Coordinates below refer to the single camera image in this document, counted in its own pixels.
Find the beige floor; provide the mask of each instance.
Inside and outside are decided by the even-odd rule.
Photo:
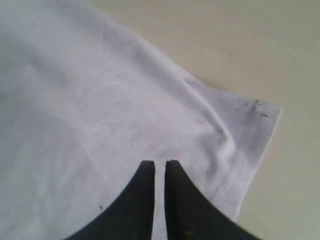
[[[320,1],[92,0],[208,86],[283,107],[238,223],[320,239]]]

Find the floor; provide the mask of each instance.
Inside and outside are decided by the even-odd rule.
[[[237,222],[320,237],[320,1],[91,0],[211,87],[283,107]]]

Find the white fabric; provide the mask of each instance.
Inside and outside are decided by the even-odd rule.
[[[2,0],[0,239],[69,236],[141,160],[156,165],[153,239],[171,159],[234,219],[280,112],[204,86],[88,3]]]

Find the cloth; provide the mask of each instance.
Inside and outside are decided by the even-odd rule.
[[[166,239],[171,159],[235,219],[280,112],[204,86],[87,2],[3,0],[0,238],[73,234],[141,160],[156,164],[153,239]]]

